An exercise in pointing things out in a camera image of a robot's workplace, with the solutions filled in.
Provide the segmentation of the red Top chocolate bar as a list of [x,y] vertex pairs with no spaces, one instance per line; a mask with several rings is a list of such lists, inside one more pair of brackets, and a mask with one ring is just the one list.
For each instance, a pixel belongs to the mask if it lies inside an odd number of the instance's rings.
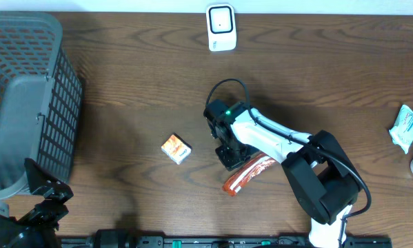
[[276,165],[278,162],[261,152],[251,158],[241,169],[233,174],[222,186],[222,190],[229,196],[236,196],[254,177]]

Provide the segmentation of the orange small carton box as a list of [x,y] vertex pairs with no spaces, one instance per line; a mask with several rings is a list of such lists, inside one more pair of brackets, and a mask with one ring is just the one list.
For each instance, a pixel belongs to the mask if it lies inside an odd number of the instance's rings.
[[177,165],[180,165],[192,152],[192,148],[176,134],[172,134],[162,144],[161,150]]

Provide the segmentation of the light blue snack packet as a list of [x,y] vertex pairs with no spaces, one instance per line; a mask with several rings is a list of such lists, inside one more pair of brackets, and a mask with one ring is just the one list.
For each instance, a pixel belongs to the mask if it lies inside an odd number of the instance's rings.
[[393,127],[389,130],[392,142],[408,154],[413,143],[413,111],[402,105]]

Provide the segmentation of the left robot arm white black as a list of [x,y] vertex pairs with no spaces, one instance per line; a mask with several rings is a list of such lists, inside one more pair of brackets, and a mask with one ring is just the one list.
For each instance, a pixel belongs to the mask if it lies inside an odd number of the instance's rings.
[[65,202],[74,194],[71,188],[42,169],[34,160],[24,161],[30,193],[44,197],[20,219],[0,215],[0,247],[61,248],[55,231],[68,214]]

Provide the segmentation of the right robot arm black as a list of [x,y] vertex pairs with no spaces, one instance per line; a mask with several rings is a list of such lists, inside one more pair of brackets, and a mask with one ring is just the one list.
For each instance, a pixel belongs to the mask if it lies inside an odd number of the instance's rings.
[[212,136],[221,142],[219,160],[229,171],[255,154],[280,163],[296,199],[312,220],[309,235],[315,247],[340,247],[346,240],[343,219],[364,183],[338,141],[321,130],[295,132],[264,117],[244,102],[228,107],[208,101],[203,112]]

